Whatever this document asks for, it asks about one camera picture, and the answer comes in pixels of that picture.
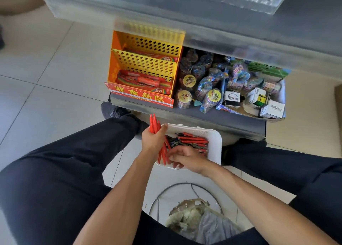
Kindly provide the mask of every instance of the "trash bag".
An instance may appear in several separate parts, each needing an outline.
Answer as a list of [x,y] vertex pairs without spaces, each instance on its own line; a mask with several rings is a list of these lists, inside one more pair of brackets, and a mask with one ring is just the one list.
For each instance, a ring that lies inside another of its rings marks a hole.
[[187,239],[208,245],[242,232],[239,226],[209,206],[200,198],[184,200],[171,210],[165,226]]

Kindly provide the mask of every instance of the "white container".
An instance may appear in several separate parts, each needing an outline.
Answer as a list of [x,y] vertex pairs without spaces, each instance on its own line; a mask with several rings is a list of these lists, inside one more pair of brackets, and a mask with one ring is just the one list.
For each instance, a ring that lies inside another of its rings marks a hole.
[[[187,132],[198,137],[203,137],[208,140],[208,159],[213,161],[219,165],[221,165],[221,149],[222,149],[222,137],[220,133],[216,130],[212,129],[203,129],[201,127],[187,127],[182,124],[169,124],[169,128],[166,132],[166,135],[169,135],[172,138],[177,137],[176,132]],[[156,162],[157,165],[172,168],[172,164],[164,165],[162,161],[160,164]]]

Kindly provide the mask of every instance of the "forearm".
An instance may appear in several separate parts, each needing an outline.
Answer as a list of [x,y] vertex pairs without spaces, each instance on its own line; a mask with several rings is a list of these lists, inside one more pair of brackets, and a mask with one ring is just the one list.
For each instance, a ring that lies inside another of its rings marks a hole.
[[130,245],[139,224],[153,163],[141,152],[82,228],[74,245]]
[[230,171],[212,164],[208,177],[237,204],[269,244],[337,244],[296,210]]

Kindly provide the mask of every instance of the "person's right hand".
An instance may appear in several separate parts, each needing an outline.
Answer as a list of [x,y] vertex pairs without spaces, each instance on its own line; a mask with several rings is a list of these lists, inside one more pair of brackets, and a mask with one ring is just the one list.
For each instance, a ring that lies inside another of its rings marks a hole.
[[185,167],[204,177],[208,177],[208,171],[215,164],[190,146],[176,146],[169,150],[167,156],[174,162],[173,168],[179,165],[179,168]]

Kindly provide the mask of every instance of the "black pants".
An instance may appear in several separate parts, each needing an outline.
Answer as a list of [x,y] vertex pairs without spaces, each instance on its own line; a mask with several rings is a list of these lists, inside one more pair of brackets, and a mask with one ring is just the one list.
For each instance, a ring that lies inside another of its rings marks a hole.
[[[71,245],[111,190],[102,172],[133,139],[138,122],[110,118],[38,148],[0,173],[0,205],[19,245]],[[297,197],[294,209],[342,244],[342,160],[239,141],[231,165]],[[195,244],[141,213],[134,244]],[[267,244],[249,229],[218,244]]]

